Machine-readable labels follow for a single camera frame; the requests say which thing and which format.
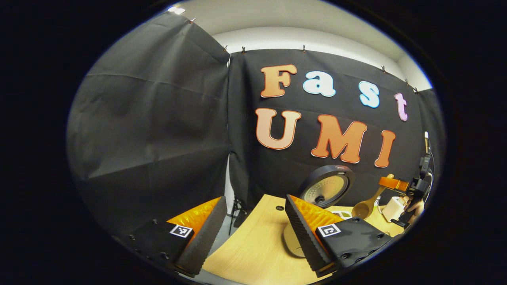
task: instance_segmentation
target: pink letter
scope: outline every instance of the pink letter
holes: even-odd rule
[[[407,105],[407,102],[403,100],[403,94],[398,93],[394,96],[396,101],[398,101],[398,114],[400,115],[400,119],[402,121],[406,121],[409,118],[409,115],[405,113],[405,106]]]

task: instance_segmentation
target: black fabric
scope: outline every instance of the black fabric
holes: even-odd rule
[[[288,87],[282,87],[285,95],[261,98],[264,89],[266,66],[293,64],[297,73],[291,75]],[[309,94],[303,89],[307,72],[326,72],[334,80],[336,95],[324,97]],[[379,88],[380,105],[373,109],[360,100],[358,84],[371,82]],[[402,121],[397,111],[394,95],[402,93],[407,106],[408,120]],[[414,90],[404,81],[384,73],[374,66],[342,56],[300,50],[254,50],[234,53],[229,68],[228,91],[229,135],[232,149],[230,177],[235,194],[253,207],[263,194],[284,197],[298,196],[299,186],[314,169],[328,164],[342,164],[356,174],[350,191],[338,203],[353,206],[370,198],[378,189],[378,181],[390,173],[395,178],[410,181],[419,173],[419,159],[424,147],[419,100]],[[285,119],[281,112],[297,111],[302,117],[297,121],[292,145],[284,150],[273,150],[261,145],[256,138],[257,108],[277,111],[271,126],[271,136],[281,138]],[[318,158],[311,155],[317,146],[320,123],[317,117],[328,114],[338,118],[342,132],[353,121],[367,125],[360,148],[360,161],[347,163],[340,158]],[[396,134],[389,156],[389,166],[374,165],[382,147],[383,130]],[[382,194],[382,203],[387,203],[393,191]]]
[[[441,177],[444,175],[451,176],[450,168],[444,167],[447,147],[446,126],[439,98],[434,89],[419,91],[417,98],[421,110],[422,127],[428,132],[431,152],[433,153],[432,161],[429,163],[433,171],[432,191],[427,200],[429,203]]]
[[[67,127],[71,171],[112,235],[223,196],[229,54],[163,13],[117,41],[84,78]]]

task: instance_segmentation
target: blue letter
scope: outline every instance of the blue letter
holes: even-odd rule
[[[303,83],[303,89],[310,94],[322,94],[326,97],[331,97],[336,94],[336,90],[333,89],[333,78],[325,72],[309,72],[306,74],[308,78]]]
[[[361,100],[361,103],[365,106],[369,106],[372,108],[376,108],[380,104],[379,99],[379,89],[377,88],[377,85],[361,81],[359,82],[359,90],[361,91],[361,95],[359,95],[359,100]]]

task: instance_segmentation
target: wooden ladle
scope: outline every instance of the wooden ladle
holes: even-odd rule
[[[387,178],[394,178],[393,174],[389,174]],[[373,195],[370,199],[357,203],[354,208],[352,208],[352,216],[353,217],[359,217],[361,219],[368,218],[372,212],[373,207],[375,205],[375,200],[377,200],[377,197],[382,193],[382,191],[385,190],[385,186],[380,186],[375,195]]]

